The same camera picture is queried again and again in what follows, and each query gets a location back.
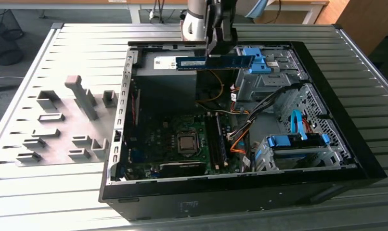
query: robotic arm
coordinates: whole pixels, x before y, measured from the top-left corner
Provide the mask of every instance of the robotic arm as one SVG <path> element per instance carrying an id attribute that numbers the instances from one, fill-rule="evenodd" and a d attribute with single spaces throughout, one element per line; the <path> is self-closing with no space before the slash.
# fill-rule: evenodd
<path id="1" fill-rule="evenodd" d="M 238 43 L 238 31 L 232 27 L 238 0 L 207 0 L 206 55 L 227 54 Z"/>
<path id="2" fill-rule="evenodd" d="M 238 0 L 190 0 L 183 36 L 207 43 L 207 55 L 227 54 L 236 45 L 232 28 Z"/>

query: mesh trash can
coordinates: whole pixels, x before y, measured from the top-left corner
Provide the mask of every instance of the mesh trash can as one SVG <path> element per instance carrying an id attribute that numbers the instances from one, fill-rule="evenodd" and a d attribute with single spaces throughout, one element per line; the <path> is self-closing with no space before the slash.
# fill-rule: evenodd
<path id="1" fill-rule="evenodd" d="M 0 36 L 0 65 L 12 65 L 22 61 L 23 52 L 15 41 L 6 40 Z"/>
<path id="2" fill-rule="evenodd" d="M 0 36 L 6 40 L 22 38 L 24 32 L 11 10 L 0 9 Z"/>

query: white label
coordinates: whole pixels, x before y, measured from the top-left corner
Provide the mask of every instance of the white label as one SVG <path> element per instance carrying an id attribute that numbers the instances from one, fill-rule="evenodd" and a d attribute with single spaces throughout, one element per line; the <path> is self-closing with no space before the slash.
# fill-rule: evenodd
<path id="1" fill-rule="evenodd" d="M 206 61 L 183 61 L 182 66 L 202 66 L 206 65 Z"/>
<path id="2" fill-rule="evenodd" d="M 267 65 L 268 65 L 268 66 L 279 66 L 279 63 L 278 63 L 278 61 L 267 62 Z"/>
<path id="3" fill-rule="evenodd" d="M 178 56 L 162 56 L 155 58 L 155 70 L 176 69 Z"/>
<path id="4" fill-rule="evenodd" d="M 243 162 L 250 167 L 251 161 L 248 160 L 247 156 L 243 157 Z"/>

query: power supply cable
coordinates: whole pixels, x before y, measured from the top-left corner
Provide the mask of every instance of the power supply cable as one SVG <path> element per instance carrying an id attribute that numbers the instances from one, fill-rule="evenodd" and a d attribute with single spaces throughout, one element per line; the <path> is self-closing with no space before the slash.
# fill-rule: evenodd
<path id="1" fill-rule="evenodd" d="M 214 109 L 214 108 L 210 108 L 208 106 L 206 106 L 202 102 L 196 102 L 207 111 L 214 111 L 214 112 L 224 112 L 224 113 L 228 113 L 228 114 L 232 114 L 232 115 L 238 115 L 240 113 L 238 112 L 230 112 L 230 111 L 226 111 L 226 110 L 220 110 L 220 109 Z"/>
<path id="2" fill-rule="evenodd" d="M 223 81 L 222 81 L 220 77 L 218 76 L 218 74 L 216 74 L 212 70 L 210 70 L 210 72 L 214 74 L 215 78 L 216 78 L 216 79 L 219 80 L 219 82 L 220 82 L 220 93 L 218 94 L 216 97 L 214 97 L 214 98 L 211 98 L 211 99 L 198 100 L 198 101 L 196 101 L 198 103 L 206 103 L 206 102 L 214 101 L 214 100 L 216 100 L 216 99 L 223 95 L 223 91 L 224 91 L 224 84 L 223 84 Z"/>

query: aluminum work table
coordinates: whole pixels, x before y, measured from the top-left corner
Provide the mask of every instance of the aluminum work table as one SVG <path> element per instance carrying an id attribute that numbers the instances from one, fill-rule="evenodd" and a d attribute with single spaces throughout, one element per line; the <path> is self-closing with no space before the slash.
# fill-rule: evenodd
<path id="1" fill-rule="evenodd" d="M 307 25 L 236 28 L 240 40 L 306 42 L 388 175 L 388 82 L 346 32 Z M 64 24 L 51 29 L 0 122 L 0 230 L 388 231 L 388 178 L 308 207 L 130 223 L 98 202 L 103 162 L 18 167 L 14 150 L 34 129 L 24 118 L 40 111 L 39 91 L 70 94 L 58 89 L 68 74 L 80 75 L 92 92 L 119 91 L 132 40 L 180 40 L 180 27 Z"/>

